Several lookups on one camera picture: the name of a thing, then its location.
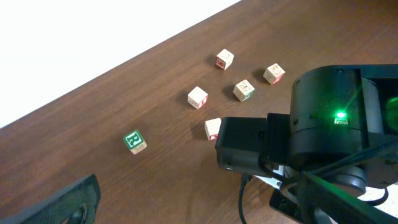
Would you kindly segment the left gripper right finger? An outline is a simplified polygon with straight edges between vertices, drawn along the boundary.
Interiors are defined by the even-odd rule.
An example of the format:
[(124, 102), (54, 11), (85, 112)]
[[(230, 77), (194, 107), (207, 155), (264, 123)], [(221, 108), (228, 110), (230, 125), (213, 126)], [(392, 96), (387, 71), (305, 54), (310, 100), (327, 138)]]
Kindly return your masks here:
[(298, 207), (304, 223), (397, 224), (397, 218), (358, 200), (329, 182), (303, 173)]

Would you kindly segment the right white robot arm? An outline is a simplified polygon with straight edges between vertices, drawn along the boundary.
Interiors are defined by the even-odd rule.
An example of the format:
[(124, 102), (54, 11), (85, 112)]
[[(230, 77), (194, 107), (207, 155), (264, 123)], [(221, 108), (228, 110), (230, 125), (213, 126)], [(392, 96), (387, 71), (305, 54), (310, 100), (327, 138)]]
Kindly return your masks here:
[(292, 87), (289, 114), (247, 126), (252, 174), (280, 182), (270, 206), (300, 223), (396, 223), (364, 202), (397, 182), (397, 66), (316, 68)]

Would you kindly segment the red snail block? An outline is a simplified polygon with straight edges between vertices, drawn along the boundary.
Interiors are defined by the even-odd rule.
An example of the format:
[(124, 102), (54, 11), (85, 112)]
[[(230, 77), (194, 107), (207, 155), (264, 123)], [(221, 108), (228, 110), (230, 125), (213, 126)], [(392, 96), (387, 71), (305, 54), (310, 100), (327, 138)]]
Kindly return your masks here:
[(277, 63), (271, 65), (266, 69), (263, 74), (263, 77), (267, 80), (271, 85), (277, 83), (285, 74), (285, 70)]

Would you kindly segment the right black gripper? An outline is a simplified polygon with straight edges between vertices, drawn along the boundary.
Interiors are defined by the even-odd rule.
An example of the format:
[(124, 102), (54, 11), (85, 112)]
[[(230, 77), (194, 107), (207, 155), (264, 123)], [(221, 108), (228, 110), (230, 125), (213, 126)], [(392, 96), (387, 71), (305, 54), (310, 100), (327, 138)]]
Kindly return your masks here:
[(271, 199), (270, 204), (273, 205), (274, 208), (276, 210), (278, 210), (280, 213), (282, 213), (298, 222), (303, 222), (303, 219), (301, 217), (301, 213), (299, 210), (299, 201), (298, 201), (298, 184), (299, 184), (299, 180), (300, 180), (300, 175), (301, 174), (296, 175), (290, 179), (285, 179), (281, 183), (279, 188), (275, 191), (277, 194), (277, 198)]

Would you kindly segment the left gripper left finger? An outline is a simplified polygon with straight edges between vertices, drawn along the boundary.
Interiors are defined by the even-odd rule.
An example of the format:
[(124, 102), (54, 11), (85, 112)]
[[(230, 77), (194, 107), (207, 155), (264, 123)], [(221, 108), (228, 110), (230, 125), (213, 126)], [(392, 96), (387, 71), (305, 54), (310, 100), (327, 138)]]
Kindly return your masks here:
[(1, 223), (94, 223), (100, 198), (98, 180), (91, 174)]

